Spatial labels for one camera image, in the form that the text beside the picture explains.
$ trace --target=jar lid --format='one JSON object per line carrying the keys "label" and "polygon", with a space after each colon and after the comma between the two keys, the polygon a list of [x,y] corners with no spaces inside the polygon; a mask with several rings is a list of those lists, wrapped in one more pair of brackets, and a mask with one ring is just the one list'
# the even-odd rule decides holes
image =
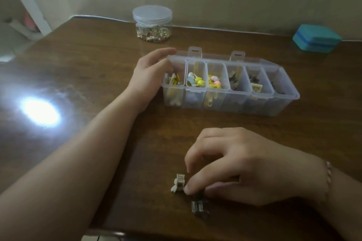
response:
{"label": "jar lid", "polygon": [[141,24],[165,24],[172,20],[172,11],[169,8],[146,5],[133,10],[133,19]]}

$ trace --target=white bone charm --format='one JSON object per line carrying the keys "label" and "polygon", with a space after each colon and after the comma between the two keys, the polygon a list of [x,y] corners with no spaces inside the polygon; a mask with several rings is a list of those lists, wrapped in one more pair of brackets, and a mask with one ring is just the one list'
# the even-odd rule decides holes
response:
{"label": "white bone charm", "polygon": [[185,175],[177,174],[175,180],[173,181],[174,186],[171,188],[173,193],[177,191],[183,191],[183,187],[185,186]]}

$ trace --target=forearm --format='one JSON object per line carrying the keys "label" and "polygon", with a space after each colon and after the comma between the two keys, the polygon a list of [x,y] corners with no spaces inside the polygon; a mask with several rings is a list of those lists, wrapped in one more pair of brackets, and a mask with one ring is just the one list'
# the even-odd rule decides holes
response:
{"label": "forearm", "polygon": [[313,205],[343,238],[362,240],[362,183],[333,168],[327,200]]}
{"label": "forearm", "polygon": [[80,240],[112,180],[137,114],[127,93],[121,94],[5,191],[0,196],[0,239]]}

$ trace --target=finger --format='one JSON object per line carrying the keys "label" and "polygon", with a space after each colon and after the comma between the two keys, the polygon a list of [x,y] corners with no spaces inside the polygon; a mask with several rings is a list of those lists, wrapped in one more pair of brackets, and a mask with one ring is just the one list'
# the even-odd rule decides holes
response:
{"label": "finger", "polygon": [[156,64],[162,57],[176,54],[175,48],[162,48],[157,49],[141,58],[142,64],[145,68],[148,68]]}
{"label": "finger", "polygon": [[192,171],[193,165],[203,155],[225,155],[228,146],[228,140],[222,137],[207,137],[196,140],[185,156],[187,172],[190,173]]}
{"label": "finger", "polygon": [[205,188],[205,195],[210,198],[225,199],[256,206],[263,204],[259,192],[252,186],[245,186],[238,182],[215,183]]}
{"label": "finger", "polygon": [[155,65],[152,65],[150,69],[155,71],[155,76],[157,78],[161,79],[164,77],[166,72],[169,74],[173,72],[172,64],[167,58],[158,61]]}
{"label": "finger", "polygon": [[198,173],[190,178],[184,188],[187,195],[197,193],[198,191],[214,184],[218,181],[223,181],[233,175],[238,175],[239,169],[237,163],[228,156],[224,156],[211,164],[202,168]]}
{"label": "finger", "polygon": [[201,131],[197,139],[206,137],[225,137],[232,136],[235,128],[206,128]]}

